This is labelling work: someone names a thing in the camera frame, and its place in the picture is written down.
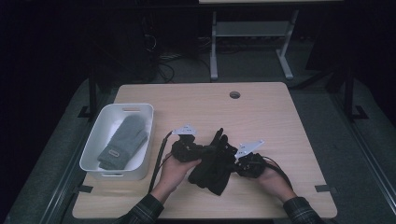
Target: white plastic tray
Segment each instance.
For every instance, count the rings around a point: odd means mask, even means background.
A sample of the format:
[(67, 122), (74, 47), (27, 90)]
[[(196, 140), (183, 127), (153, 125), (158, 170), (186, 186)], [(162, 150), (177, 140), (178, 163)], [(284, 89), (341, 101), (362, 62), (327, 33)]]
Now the white plastic tray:
[[(97, 160), (123, 120), (137, 114), (146, 121), (148, 140), (136, 151), (124, 170), (104, 170)], [(82, 170), (101, 180), (138, 180), (149, 170), (149, 155), (153, 139), (154, 109), (149, 104), (113, 104), (105, 106), (92, 127), (84, 147), (79, 166)]]

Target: right hand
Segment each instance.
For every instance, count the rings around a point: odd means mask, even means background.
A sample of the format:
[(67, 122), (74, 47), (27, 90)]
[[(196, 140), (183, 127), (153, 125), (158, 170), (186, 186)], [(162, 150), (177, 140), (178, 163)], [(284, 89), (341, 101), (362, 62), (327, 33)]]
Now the right hand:
[(262, 189), (267, 193), (276, 196), (282, 203), (297, 197), (285, 179), (269, 167), (266, 167), (259, 177), (249, 179), (257, 182)]

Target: black glove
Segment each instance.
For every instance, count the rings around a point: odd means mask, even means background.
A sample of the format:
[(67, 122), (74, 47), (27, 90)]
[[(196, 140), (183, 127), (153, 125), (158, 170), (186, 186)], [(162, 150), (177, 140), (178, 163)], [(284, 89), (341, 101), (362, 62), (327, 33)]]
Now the black glove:
[(210, 146), (216, 147), (213, 154), (206, 154), (189, 176), (189, 181), (204, 189), (221, 195), (230, 179), (235, 163), (237, 149), (228, 143), (227, 135), (222, 135), (223, 129), (216, 132)]

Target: gray glove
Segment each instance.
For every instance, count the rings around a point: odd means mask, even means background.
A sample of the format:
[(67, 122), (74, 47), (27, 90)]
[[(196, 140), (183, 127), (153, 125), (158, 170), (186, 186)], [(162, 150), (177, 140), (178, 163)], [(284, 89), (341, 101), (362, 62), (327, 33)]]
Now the gray glove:
[(125, 118), (99, 155), (99, 167), (105, 170), (123, 170), (148, 138), (145, 127), (146, 122), (137, 115)]

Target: person's hand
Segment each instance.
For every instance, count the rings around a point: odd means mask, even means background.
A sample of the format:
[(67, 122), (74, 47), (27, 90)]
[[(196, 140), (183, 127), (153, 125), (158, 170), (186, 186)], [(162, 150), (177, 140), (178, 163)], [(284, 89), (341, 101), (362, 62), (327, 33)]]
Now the person's hand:
[(173, 157), (171, 153), (166, 154), (165, 159), (163, 159), (160, 181), (152, 190), (151, 195), (161, 203), (165, 203), (169, 195), (175, 191), (184, 179), (186, 173), (200, 162), (201, 160), (181, 162)]
[(250, 179), (257, 182), (269, 194), (276, 196), (282, 203), (297, 197), (285, 179), (271, 168), (266, 167), (259, 177)]

